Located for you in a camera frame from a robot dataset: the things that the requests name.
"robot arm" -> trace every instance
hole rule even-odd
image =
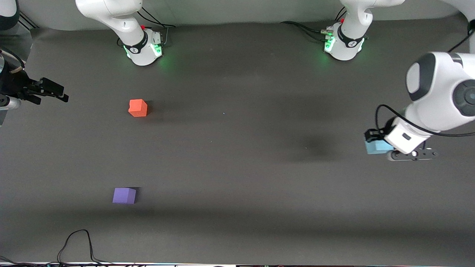
[[[160,33],[143,29],[132,16],[142,8],[142,0],[76,0],[76,6],[85,17],[110,27],[133,63],[145,66],[162,56]]]
[[[13,28],[20,18],[18,0],[3,0],[0,8],[0,30]]]
[[[67,102],[69,96],[63,91],[64,87],[49,79],[30,79],[22,68],[11,65],[0,54],[0,126],[8,110],[20,107],[20,99],[39,105],[39,95],[52,96]]]
[[[324,51],[338,60],[350,60],[361,50],[364,34],[373,21],[369,10],[376,7],[392,7],[402,4],[405,0],[340,0],[346,7],[343,23],[337,22],[328,26],[337,34],[328,37]]]
[[[475,55],[432,52],[408,70],[406,86],[413,101],[403,116],[439,133],[475,120]],[[396,118],[384,139],[404,154],[432,134]]]

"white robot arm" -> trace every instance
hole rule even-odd
[[[146,66],[162,56],[160,33],[142,29],[132,16],[142,8],[142,0],[76,0],[76,6],[85,17],[110,27],[133,63]]]
[[[338,60],[350,60],[361,50],[364,35],[373,21],[369,10],[376,7],[392,7],[405,0],[340,0],[346,8],[343,23],[336,22],[328,26],[334,34],[327,37],[324,51]]]
[[[397,117],[384,137],[404,154],[432,136],[428,131],[439,133],[475,120],[473,54],[425,54],[409,68],[406,86],[413,102],[402,115],[419,127]]]
[[[0,6],[0,30],[13,28],[20,17],[18,0],[2,0]]]

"white wall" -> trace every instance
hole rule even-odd
[[[83,17],[74,0],[19,0],[19,3],[21,10],[40,27],[61,30],[107,28]],[[339,0],[144,0],[143,5],[162,23],[175,25],[318,21],[333,19],[342,7]],[[397,7],[373,10],[375,20],[432,19],[456,12],[439,0],[406,0]],[[140,23],[149,25],[136,17]]]

